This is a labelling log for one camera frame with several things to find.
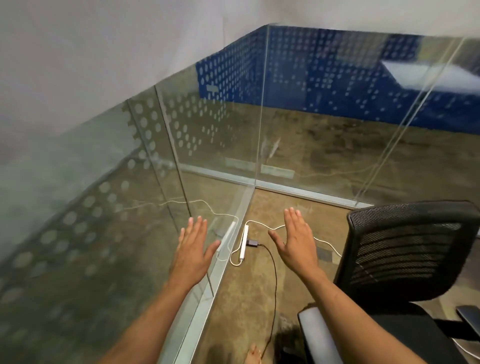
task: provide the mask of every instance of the bare foot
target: bare foot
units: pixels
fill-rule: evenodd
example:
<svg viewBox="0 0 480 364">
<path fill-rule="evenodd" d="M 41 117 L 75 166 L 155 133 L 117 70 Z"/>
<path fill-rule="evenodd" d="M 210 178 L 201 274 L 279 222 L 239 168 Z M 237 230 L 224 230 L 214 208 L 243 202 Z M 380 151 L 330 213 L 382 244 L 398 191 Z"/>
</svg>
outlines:
<svg viewBox="0 0 480 364">
<path fill-rule="evenodd" d="M 262 353 L 258 350 L 257 345 L 251 345 L 243 364 L 262 364 Z"/>
</svg>

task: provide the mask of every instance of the person's left hand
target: person's left hand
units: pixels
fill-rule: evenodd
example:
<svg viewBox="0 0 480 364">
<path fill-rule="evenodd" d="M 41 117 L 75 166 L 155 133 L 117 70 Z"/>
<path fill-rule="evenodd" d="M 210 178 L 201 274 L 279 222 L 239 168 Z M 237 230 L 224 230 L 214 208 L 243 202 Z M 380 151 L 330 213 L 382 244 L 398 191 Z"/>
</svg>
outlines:
<svg viewBox="0 0 480 364">
<path fill-rule="evenodd" d="M 195 224 L 193 218 L 189 218 L 187 229 L 181 229 L 168 279 L 173 286 L 184 288 L 188 292 L 207 273 L 220 240 L 211 243 L 204 253 L 206 235 L 207 220 L 203 220 L 201 216 Z"/>
</svg>

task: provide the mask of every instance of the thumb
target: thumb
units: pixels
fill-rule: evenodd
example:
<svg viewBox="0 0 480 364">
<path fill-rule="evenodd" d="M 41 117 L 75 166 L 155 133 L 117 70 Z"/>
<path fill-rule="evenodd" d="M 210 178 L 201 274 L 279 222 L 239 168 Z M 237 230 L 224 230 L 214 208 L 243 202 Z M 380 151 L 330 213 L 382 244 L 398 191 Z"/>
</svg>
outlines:
<svg viewBox="0 0 480 364">
<path fill-rule="evenodd" d="M 279 235 L 274 230 L 269 230 L 268 235 L 270 235 L 272 240 L 275 242 L 276 248 L 278 249 L 279 252 L 285 249 L 285 244 L 283 243 L 282 238 L 280 238 Z"/>
<path fill-rule="evenodd" d="M 213 243 L 211 243 L 207 249 L 205 250 L 204 254 L 204 259 L 207 260 L 208 262 L 212 261 L 213 254 L 215 254 L 216 250 L 220 246 L 221 241 L 220 240 L 215 240 Z"/>
</svg>

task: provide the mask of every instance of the person's left arm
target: person's left arm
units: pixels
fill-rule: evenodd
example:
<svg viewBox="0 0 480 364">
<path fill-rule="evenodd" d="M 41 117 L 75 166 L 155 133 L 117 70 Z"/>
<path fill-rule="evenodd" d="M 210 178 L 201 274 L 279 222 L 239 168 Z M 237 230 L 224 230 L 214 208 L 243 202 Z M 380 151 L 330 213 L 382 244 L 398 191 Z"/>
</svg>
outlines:
<svg viewBox="0 0 480 364">
<path fill-rule="evenodd" d="M 195 224 L 193 218 L 188 220 L 187 229 L 181 229 L 170 275 L 162 292 L 98 364 L 157 362 L 168 330 L 183 300 L 207 273 L 212 257 L 220 245 L 217 240 L 209 245 L 204 253 L 206 234 L 207 220 L 202 220 L 201 216 Z"/>
</svg>

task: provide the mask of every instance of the blue wall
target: blue wall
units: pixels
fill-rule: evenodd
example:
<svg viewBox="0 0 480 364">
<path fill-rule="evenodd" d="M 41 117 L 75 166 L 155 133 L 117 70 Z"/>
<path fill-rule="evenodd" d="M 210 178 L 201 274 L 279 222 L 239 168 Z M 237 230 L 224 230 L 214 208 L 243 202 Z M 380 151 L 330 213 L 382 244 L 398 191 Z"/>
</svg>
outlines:
<svg viewBox="0 0 480 364">
<path fill-rule="evenodd" d="M 200 96 L 260 105 L 266 35 L 266 26 L 259 28 L 198 62 Z M 399 124 L 426 95 L 403 89 L 381 61 L 417 61 L 421 41 L 415 35 L 270 26 L 264 105 Z M 434 91 L 412 125 L 479 134 L 479 112 L 477 95 Z"/>
</svg>

